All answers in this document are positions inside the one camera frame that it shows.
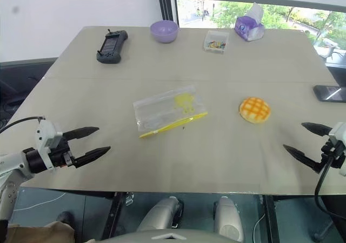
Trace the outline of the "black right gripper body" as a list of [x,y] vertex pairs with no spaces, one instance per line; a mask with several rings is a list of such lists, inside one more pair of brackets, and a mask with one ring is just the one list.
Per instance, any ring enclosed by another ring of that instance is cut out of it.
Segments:
[[337,142],[332,142],[331,139],[328,139],[324,146],[321,148],[322,160],[319,166],[319,170],[322,170],[331,159],[331,167],[341,168],[345,161],[345,145],[341,140]]

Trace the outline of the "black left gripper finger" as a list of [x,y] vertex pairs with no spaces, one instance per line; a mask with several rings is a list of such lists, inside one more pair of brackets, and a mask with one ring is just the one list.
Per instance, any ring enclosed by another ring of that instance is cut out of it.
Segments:
[[91,135],[92,133],[98,131],[98,127],[88,126],[88,127],[82,127],[78,129],[74,129],[68,132],[63,133],[63,137],[66,141],[70,141],[73,139],[81,139],[84,137],[87,137]]
[[81,157],[74,158],[72,160],[72,164],[74,165],[75,168],[82,167],[86,164],[89,164],[97,160],[98,158],[106,154],[110,149],[111,149],[110,146],[96,148],[92,151],[87,152],[85,155]]

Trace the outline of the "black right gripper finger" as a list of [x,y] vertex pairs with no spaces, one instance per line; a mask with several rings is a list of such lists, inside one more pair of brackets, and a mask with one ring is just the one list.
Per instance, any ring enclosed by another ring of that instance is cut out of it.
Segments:
[[322,170],[322,165],[321,163],[318,163],[308,157],[305,156],[305,154],[294,148],[291,147],[289,145],[285,145],[283,144],[283,147],[286,149],[287,152],[289,152],[296,160],[298,160],[299,162],[301,162],[302,164],[308,166],[309,168],[311,168],[314,172],[316,173],[320,173]]
[[331,127],[328,127],[323,124],[318,124],[318,123],[305,122],[305,123],[301,123],[301,125],[305,127],[308,131],[319,136],[327,136],[332,130]]

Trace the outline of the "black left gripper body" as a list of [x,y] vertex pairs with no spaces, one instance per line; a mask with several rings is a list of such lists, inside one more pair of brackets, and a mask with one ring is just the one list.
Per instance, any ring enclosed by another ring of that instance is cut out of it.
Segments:
[[55,148],[50,149],[48,156],[53,167],[72,166],[75,164],[75,158],[71,153],[68,141],[65,137],[61,138]]

